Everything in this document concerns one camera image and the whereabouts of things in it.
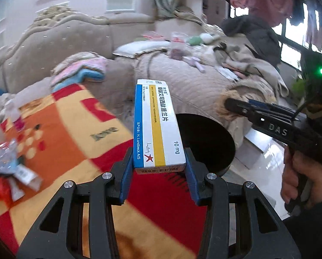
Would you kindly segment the person right hand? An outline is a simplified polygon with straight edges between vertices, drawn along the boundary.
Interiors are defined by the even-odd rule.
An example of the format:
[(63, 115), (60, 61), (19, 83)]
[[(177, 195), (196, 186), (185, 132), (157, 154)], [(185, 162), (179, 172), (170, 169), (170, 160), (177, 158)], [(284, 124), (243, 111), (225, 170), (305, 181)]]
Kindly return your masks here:
[(291, 153), (290, 149), (285, 147), (280, 194), (286, 204), (301, 195), (302, 178), (311, 183), (310, 194), (305, 204), (306, 209), (311, 209), (322, 202), (322, 164), (299, 151)]

